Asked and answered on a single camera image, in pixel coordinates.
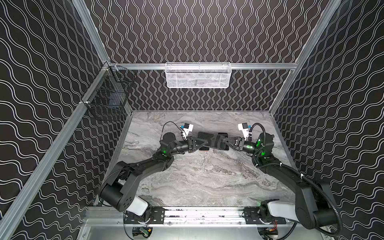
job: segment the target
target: wavy line pattern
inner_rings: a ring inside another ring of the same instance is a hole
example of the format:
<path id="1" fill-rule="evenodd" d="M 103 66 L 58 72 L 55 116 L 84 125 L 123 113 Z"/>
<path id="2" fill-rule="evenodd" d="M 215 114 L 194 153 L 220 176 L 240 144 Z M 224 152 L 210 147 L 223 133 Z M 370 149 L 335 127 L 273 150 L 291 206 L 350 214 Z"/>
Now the wavy line pattern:
<path id="1" fill-rule="evenodd" d="M 124 122 L 99 122 L 89 112 L 84 115 L 11 239 L 76 239 Z"/>
<path id="2" fill-rule="evenodd" d="M 292 63 L 328 0 L 86 0 L 115 63 Z"/>
<path id="3" fill-rule="evenodd" d="M 0 0 L 0 219 L 102 63 L 69 0 Z"/>
<path id="4" fill-rule="evenodd" d="M 384 239 L 384 1 L 344 0 L 275 119 L 299 171 L 331 184 L 340 239 Z"/>
<path id="5" fill-rule="evenodd" d="M 288 73 L 236 70 L 226 89 L 177 89 L 167 87 L 164 71 L 138 71 L 128 101 L 139 110 L 269 110 Z"/>

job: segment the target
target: workstation enclosure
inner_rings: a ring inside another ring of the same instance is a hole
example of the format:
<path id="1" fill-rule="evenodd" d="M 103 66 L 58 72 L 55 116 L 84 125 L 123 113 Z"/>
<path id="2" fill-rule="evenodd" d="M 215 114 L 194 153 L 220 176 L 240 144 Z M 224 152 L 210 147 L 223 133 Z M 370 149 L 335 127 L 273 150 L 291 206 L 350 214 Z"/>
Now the workstation enclosure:
<path id="1" fill-rule="evenodd" d="M 95 206 L 101 183 L 118 161 L 151 156 L 167 121 L 229 136 L 262 123 L 276 157 L 330 183 L 340 239 L 383 238 L 383 1 L 0 4 L 0 239 L 127 239 L 123 214 Z M 182 62 L 201 76 L 221 63 L 218 82 L 183 85 Z M 152 239 L 258 238 L 243 207 L 295 199 L 248 157 L 213 149 L 178 156 L 137 194 L 235 216 L 191 227 L 169 214 Z M 297 238 L 326 236 L 298 225 Z"/>

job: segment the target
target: patterned wall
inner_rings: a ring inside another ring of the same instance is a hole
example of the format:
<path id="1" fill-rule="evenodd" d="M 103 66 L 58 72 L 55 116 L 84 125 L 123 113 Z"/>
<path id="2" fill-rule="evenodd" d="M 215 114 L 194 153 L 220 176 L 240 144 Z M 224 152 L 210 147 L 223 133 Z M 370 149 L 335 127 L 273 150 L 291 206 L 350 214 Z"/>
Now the patterned wall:
<path id="1" fill-rule="evenodd" d="M 291 63 L 327 2 L 86 0 L 115 63 Z"/>
<path id="2" fill-rule="evenodd" d="M 0 219 L 102 65 L 70 0 L 0 0 Z"/>
<path id="3" fill-rule="evenodd" d="M 168 88 L 164 71 L 139 71 L 128 101 L 140 110 L 268 110 L 288 73 L 236 70 L 226 89 L 189 89 Z"/>
<path id="4" fill-rule="evenodd" d="M 76 239 L 125 118 L 100 122 L 85 114 L 11 239 Z"/>
<path id="5" fill-rule="evenodd" d="M 330 181 L 340 239 L 384 239 L 384 1 L 344 0 L 276 113 L 303 174 Z"/>

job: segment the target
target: white mesh basket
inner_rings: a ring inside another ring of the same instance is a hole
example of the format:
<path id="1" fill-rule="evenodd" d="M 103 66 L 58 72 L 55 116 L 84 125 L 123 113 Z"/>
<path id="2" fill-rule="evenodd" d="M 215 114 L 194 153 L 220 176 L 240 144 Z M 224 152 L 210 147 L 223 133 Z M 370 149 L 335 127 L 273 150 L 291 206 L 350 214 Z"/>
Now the white mesh basket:
<path id="1" fill-rule="evenodd" d="M 230 63 L 166 63 L 169 88 L 227 88 L 231 78 Z"/>

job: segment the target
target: phone screen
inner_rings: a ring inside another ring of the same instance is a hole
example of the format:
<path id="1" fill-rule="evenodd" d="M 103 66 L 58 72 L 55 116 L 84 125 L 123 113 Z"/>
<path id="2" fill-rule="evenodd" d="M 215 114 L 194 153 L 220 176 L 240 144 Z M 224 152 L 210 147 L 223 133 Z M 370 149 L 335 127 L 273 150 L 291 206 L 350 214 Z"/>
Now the phone screen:
<path id="1" fill-rule="evenodd" d="M 207 144 L 204 145 L 206 147 L 225 150 L 225 143 L 223 143 L 223 138 L 226 138 L 225 136 L 207 132 L 199 132 L 198 138 L 206 139 L 208 141 Z"/>

